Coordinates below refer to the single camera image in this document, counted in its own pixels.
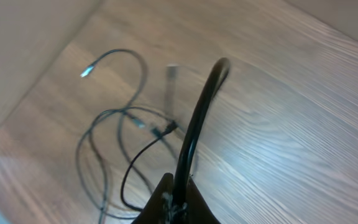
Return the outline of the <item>black cable grey metal plug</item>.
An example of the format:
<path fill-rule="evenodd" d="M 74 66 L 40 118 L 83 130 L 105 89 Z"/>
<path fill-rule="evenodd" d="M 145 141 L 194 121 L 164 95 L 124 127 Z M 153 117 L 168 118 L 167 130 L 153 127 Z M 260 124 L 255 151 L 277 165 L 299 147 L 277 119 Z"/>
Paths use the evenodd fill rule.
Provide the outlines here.
<path fill-rule="evenodd" d="M 86 78 L 61 56 L 0 127 L 0 223 L 93 223 L 102 195 L 86 180 L 99 165 L 83 135 L 103 110 L 124 106 L 139 64 L 123 54 Z"/>

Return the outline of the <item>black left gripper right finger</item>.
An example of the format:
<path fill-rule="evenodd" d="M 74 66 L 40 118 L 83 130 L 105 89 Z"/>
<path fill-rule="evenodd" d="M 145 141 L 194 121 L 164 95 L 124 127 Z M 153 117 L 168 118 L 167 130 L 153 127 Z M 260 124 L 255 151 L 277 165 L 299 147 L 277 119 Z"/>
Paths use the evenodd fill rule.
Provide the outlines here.
<path fill-rule="evenodd" d="M 186 188 L 189 224 L 220 224 L 205 202 L 193 179 L 189 179 Z"/>

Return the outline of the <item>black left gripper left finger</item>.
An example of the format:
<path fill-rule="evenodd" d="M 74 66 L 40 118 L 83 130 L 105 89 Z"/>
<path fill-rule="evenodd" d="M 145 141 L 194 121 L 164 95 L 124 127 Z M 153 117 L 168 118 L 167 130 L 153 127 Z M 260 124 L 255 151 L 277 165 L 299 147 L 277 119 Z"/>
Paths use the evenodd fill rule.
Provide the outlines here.
<path fill-rule="evenodd" d="M 156 186 L 144 209 L 132 224 L 162 224 L 167 216 L 166 208 L 172 196 L 173 174 L 165 173 Z"/>

